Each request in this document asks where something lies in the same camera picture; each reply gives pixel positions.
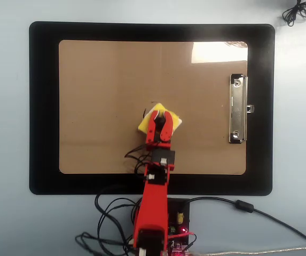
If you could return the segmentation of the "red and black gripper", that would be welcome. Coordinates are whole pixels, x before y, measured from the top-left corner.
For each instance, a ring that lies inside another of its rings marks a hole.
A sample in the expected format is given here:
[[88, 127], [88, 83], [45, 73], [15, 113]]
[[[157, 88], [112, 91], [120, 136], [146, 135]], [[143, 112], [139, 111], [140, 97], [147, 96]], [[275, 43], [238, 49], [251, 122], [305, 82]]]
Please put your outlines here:
[[171, 148], [171, 137], [173, 133], [173, 118], [170, 112], [164, 111], [164, 125], [162, 127], [162, 117], [159, 110], [151, 113], [148, 121], [146, 136], [147, 149], [151, 148]]

